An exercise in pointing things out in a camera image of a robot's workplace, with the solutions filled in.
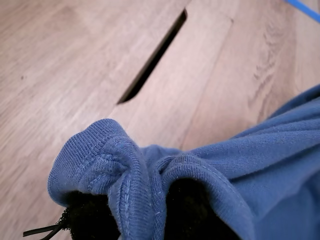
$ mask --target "gathered fabric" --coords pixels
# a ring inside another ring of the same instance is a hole
[[[242,240],[319,240],[320,85],[264,122],[189,151],[140,148],[116,121],[99,120],[65,143],[48,193],[65,207],[72,191],[108,195],[123,240],[161,240],[169,187],[182,178],[203,183]]]

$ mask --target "light wood grain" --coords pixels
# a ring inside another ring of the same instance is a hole
[[[59,219],[53,159],[108,116],[187,3],[1,1],[0,239]]]
[[[232,137],[320,83],[319,38],[282,0],[241,1],[182,148]]]
[[[180,147],[232,21],[211,1],[193,0],[178,36],[136,98],[110,117],[141,146]]]
[[[142,146],[191,149],[320,83],[320,24],[285,1],[189,2],[0,1],[0,239],[57,221],[52,162],[95,120],[115,118]],[[143,88],[116,105],[186,6]]]

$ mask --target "fabric fold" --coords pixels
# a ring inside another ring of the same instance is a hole
[[[320,85],[231,139],[190,151],[139,148],[116,121],[97,121],[63,146],[49,195],[62,206],[72,191],[108,195],[123,240],[160,240],[170,185],[191,178],[242,240],[319,239],[319,96]]]

